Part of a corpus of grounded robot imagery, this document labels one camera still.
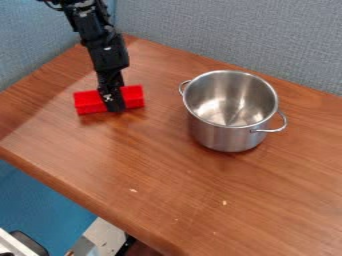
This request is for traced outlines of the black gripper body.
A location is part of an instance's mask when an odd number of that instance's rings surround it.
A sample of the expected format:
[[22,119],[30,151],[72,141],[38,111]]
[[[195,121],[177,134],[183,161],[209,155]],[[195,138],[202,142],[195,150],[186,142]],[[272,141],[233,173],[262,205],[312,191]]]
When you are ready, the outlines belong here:
[[122,70],[130,57],[122,34],[111,23],[105,0],[36,0],[66,15],[72,30],[87,48],[101,87],[125,85]]

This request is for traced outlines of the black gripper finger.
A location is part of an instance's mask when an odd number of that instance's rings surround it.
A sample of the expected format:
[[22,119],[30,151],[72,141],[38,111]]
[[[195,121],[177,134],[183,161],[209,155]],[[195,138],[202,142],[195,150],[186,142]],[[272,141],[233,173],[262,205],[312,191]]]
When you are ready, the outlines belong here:
[[126,103],[122,94],[122,85],[101,85],[98,87],[98,92],[106,108],[110,112],[119,113],[126,110]]

